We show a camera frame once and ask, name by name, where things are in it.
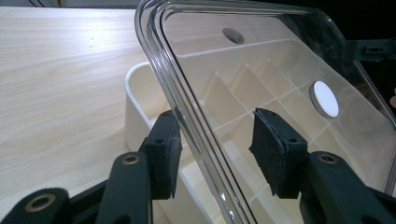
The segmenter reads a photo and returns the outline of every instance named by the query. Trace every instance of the wooden table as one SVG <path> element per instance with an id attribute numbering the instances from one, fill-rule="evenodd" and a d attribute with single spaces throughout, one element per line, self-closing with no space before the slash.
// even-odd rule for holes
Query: wooden table
<path id="1" fill-rule="evenodd" d="M 0 219 L 37 189 L 108 177 L 128 151 L 124 78 L 145 60 L 134 10 L 0 7 Z"/>

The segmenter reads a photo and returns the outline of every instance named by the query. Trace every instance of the light wood surface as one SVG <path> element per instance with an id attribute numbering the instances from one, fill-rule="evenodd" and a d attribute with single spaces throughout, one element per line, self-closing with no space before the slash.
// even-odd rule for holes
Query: light wood surface
<path id="1" fill-rule="evenodd" d="M 124 78 L 145 60 L 134 10 L 0 7 L 0 219 L 37 189 L 108 177 L 128 150 Z"/>

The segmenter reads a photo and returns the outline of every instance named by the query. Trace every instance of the clear plastic lid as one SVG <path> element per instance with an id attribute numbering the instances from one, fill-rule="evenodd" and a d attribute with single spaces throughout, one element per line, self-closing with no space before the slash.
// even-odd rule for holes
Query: clear plastic lid
<path id="1" fill-rule="evenodd" d="M 321 11 L 144 1 L 135 28 L 225 221 L 300 220 L 248 150 L 256 107 L 279 114 L 308 151 L 337 154 L 367 186 L 393 192 L 394 118 L 361 65 L 342 59 L 345 39 Z"/>

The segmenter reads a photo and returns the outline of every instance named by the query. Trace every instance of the wood grain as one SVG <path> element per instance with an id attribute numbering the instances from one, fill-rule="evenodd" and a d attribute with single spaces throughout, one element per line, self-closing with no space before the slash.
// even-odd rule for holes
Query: wood grain
<path id="1" fill-rule="evenodd" d="M 124 77 L 145 60 L 134 10 L 0 7 L 0 218 L 37 189 L 108 177 L 128 150 Z"/>

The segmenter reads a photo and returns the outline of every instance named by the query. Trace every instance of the metal grommet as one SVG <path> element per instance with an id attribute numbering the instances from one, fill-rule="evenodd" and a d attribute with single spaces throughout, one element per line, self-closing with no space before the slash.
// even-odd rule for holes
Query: metal grommet
<path id="1" fill-rule="evenodd" d="M 331 155 L 328 154 L 321 154 L 318 156 L 320 161 L 329 163 L 329 164 L 336 164 L 338 160 Z"/>
<path id="2" fill-rule="evenodd" d="M 26 212 L 39 212 L 55 202 L 56 196 L 51 193 L 44 193 L 33 198 L 24 209 Z"/>
<path id="3" fill-rule="evenodd" d="M 136 155 L 128 155 L 122 159 L 122 163 L 125 165 L 132 165 L 140 161 L 140 157 Z"/>

